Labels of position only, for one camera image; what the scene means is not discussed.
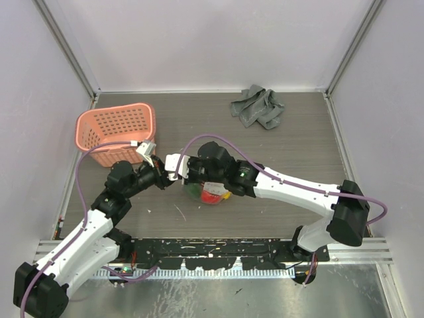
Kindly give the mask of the clear zip top bag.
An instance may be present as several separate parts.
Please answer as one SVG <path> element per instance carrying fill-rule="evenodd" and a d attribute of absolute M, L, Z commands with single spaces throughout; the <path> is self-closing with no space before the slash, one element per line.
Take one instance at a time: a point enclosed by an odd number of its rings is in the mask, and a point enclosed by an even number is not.
<path fill-rule="evenodd" d="M 191 199 L 207 205 L 218 205 L 220 202 L 228 200 L 232 195 L 223 184 L 216 182 L 186 184 L 183 189 Z"/>

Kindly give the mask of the dark green fruit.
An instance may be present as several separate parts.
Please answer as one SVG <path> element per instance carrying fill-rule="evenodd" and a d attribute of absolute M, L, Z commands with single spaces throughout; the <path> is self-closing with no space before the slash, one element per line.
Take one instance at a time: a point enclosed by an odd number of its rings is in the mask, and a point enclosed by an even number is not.
<path fill-rule="evenodd" d="M 185 186 L 187 194 L 193 199 L 201 199 L 203 186 L 199 184 L 188 184 Z"/>

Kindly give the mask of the yellow lemon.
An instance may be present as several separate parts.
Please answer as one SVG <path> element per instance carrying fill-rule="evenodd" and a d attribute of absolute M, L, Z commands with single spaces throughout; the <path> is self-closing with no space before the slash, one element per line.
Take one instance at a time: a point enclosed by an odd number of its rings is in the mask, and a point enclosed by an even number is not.
<path fill-rule="evenodd" d="M 222 195 L 222 200 L 227 200 L 228 198 L 230 198 L 230 196 L 231 196 L 231 192 L 227 192 Z"/>

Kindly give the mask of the red apple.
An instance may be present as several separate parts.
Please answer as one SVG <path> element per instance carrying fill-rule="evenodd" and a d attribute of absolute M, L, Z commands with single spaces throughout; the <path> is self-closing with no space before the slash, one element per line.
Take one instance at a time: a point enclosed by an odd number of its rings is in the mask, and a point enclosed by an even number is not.
<path fill-rule="evenodd" d="M 222 202 L 222 194 L 214 194 L 208 191 L 202 191 L 201 202 L 208 205 L 216 205 Z"/>

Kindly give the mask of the pink plastic basket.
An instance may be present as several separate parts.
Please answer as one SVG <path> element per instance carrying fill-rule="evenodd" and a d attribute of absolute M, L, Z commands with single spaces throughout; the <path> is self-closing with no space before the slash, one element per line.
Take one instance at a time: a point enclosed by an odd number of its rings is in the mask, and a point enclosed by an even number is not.
<path fill-rule="evenodd" d="M 146 103 L 133 103 L 115 107 L 92 109 L 82 113 L 76 121 L 76 146 L 82 152 L 98 144 L 112 143 L 94 150 L 90 156 L 101 166 L 111 167 L 126 160 L 131 164 L 142 162 L 136 148 L 122 141 L 154 141 L 156 114 Z"/>

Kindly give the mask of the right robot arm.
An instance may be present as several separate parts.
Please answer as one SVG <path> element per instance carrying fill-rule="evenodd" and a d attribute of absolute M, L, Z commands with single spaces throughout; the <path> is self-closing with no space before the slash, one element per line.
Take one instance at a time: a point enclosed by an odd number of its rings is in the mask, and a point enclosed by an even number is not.
<path fill-rule="evenodd" d="M 352 181 L 334 185 L 293 178 L 248 158 L 236 160 L 216 142 L 202 145 L 197 156 L 179 159 L 178 175 L 186 184 L 215 182 L 234 195 L 273 199 L 320 215 L 295 230 L 290 252 L 296 260 L 310 261 L 318 249 L 334 242 L 362 245 L 370 206 Z"/>

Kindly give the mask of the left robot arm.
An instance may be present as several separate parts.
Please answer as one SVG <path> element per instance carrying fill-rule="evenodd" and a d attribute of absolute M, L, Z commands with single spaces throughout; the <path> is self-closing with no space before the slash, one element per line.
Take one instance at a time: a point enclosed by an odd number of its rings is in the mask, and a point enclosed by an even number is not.
<path fill-rule="evenodd" d="M 131 208 L 131 197 L 156 186 L 172 185 L 174 169 L 157 156 L 138 169 L 127 161 L 113 164 L 104 190 L 85 208 L 80 224 L 35 264 L 15 272 L 13 303 L 20 316 L 59 317 L 72 294 L 100 267 L 126 262 L 134 252 L 132 237 L 116 228 Z"/>

